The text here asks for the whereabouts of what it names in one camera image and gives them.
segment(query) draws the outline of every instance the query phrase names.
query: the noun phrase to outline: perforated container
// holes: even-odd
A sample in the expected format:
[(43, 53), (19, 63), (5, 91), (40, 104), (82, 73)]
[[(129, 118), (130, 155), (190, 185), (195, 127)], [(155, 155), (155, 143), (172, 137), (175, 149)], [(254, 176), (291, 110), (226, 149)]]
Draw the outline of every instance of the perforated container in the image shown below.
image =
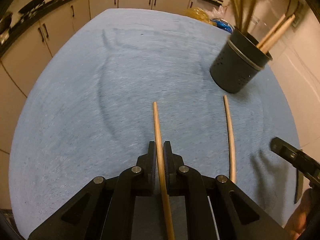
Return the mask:
[(230, 35), (210, 68), (216, 84), (229, 93), (239, 92), (265, 64), (272, 60), (256, 45), (258, 41), (249, 33), (244, 36), (237, 29)]

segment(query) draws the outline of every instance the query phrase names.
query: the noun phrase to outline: wooden chopstick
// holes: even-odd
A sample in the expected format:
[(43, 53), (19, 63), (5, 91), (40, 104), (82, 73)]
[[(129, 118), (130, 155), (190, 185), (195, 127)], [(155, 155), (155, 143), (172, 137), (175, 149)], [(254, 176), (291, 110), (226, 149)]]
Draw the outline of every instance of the wooden chopstick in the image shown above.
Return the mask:
[(233, 14), (235, 15), (236, 26), (239, 26), (239, 11), (237, 6), (237, 0), (231, 0)]
[(167, 229), (168, 240), (174, 240), (174, 231), (173, 231), (173, 223), (172, 223), (172, 217), (171, 217), (169, 195), (167, 193), (167, 187), (165, 184), (164, 157), (163, 157), (162, 138), (161, 138), (161, 131), (160, 131), (157, 102), (153, 102), (153, 121), (155, 126), (157, 162), (158, 162), (159, 181), (160, 181), (160, 190), (161, 190), (162, 206), (164, 211), (165, 226)]
[(251, 21), (251, 18), (252, 18), (252, 14), (253, 14), (254, 8), (256, 7), (256, 3), (257, 3), (257, 0), (252, 0), (251, 3), (250, 3), (248, 15), (247, 15), (247, 18), (245, 20), (244, 27), (242, 29), (242, 34), (244, 36), (246, 36), (247, 33), (248, 33), (249, 24), (250, 24), (250, 21)]
[(224, 107), (226, 110), (226, 117), (227, 117), (227, 128), (228, 128), (228, 141), (229, 141), (229, 179), (236, 183), (236, 147), (235, 147), (235, 138), (233, 136), (233, 128), (232, 128), (232, 121), (229, 109), (228, 98), (226, 95), (223, 96)]
[(262, 38), (262, 40), (258, 43), (257, 48), (260, 49), (263, 44), (270, 38), (270, 36), (275, 32), (278, 26), (282, 23), (285, 19), (285, 14), (283, 14), (280, 19), (276, 22), (276, 24), (270, 29), (270, 31)]
[(243, 0), (240, 0), (239, 1), (239, 31), (242, 32), (242, 22), (243, 22), (243, 3), (244, 1)]
[(291, 23), (293, 22), (295, 15), (293, 14), (289, 19), (286, 20), (284, 24), (262, 45), (260, 50), (266, 54), (269, 49), (273, 47), (274, 44), (280, 39), (280, 37), (285, 33), (285, 31), (289, 28)]

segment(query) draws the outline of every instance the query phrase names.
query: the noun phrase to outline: metal pin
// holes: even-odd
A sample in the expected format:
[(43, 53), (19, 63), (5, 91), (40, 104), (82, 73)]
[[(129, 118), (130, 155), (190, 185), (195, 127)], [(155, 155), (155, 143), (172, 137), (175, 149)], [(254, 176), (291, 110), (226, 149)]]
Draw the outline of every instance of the metal pin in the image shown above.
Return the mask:
[(131, 169), (131, 171), (132, 171), (133, 173), (139, 173), (141, 170), (142, 170), (142, 169), (141, 169), (141, 167), (139, 167), (139, 166), (134, 166), (134, 167), (132, 167), (132, 169)]
[(219, 182), (221, 182), (221, 183), (225, 183), (225, 182), (228, 181), (228, 178), (227, 178), (226, 176), (224, 176), (224, 175), (219, 175), (219, 176), (217, 177), (217, 180), (218, 180)]
[(100, 183), (103, 182), (103, 177), (97, 176), (97, 177), (95, 177), (95, 178), (93, 179), (93, 182), (94, 182), (95, 184), (100, 184)]
[(188, 172), (188, 171), (189, 171), (189, 167), (188, 167), (188, 166), (185, 166), (185, 165), (180, 166), (180, 167), (179, 167), (179, 171), (181, 171), (181, 172)]

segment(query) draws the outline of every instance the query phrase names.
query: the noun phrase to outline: plastic bag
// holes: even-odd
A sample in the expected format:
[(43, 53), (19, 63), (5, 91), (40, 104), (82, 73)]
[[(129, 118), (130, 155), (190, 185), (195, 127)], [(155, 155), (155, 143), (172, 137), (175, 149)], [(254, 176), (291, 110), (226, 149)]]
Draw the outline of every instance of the plastic bag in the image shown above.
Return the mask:
[(219, 6), (219, 9), (213, 8), (212, 12), (204, 10), (206, 14), (209, 16), (210, 20), (215, 18), (223, 19), (225, 15), (225, 10), (222, 5)]

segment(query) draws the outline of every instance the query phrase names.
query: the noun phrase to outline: blue table surface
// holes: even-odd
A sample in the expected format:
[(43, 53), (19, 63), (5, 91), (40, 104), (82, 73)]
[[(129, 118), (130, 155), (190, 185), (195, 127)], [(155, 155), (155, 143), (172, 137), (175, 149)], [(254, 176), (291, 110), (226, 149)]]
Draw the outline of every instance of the blue table surface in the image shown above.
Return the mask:
[[(42, 72), (15, 130), (9, 184), (22, 236), (95, 176), (111, 178), (135, 165), (154, 140), (153, 101), (173, 152), (203, 175), (228, 176), (226, 92), (209, 73), (227, 37), (188, 17), (139, 9), (106, 10), (78, 31)], [(294, 209), (295, 170), (268, 144), (279, 136), (299, 147), (286, 98), (266, 66), (228, 99), (237, 185), (283, 225)], [(156, 210), (138, 218), (153, 229), (136, 239), (164, 238), (155, 198)], [(183, 206), (171, 202), (179, 231)]]

